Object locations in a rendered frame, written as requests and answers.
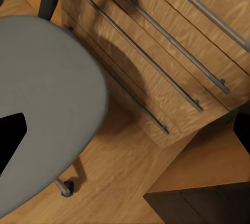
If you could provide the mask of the swivel chair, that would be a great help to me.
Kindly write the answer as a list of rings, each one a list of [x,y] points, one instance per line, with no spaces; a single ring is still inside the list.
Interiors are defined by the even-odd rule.
[[[0,6],[4,0],[0,0]],[[0,17],[0,118],[22,113],[27,132],[0,175],[0,219],[61,181],[102,126],[106,77],[93,55],[51,23],[58,0],[41,0],[38,16]]]

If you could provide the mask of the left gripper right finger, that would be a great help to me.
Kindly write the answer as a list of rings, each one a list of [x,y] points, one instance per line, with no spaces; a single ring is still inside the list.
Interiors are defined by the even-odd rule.
[[[250,154],[250,114],[238,113],[233,130]]]

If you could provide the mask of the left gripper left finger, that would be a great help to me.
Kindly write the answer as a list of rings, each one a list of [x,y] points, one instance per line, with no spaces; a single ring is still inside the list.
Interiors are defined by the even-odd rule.
[[[22,113],[0,118],[0,175],[6,168],[27,132]]]

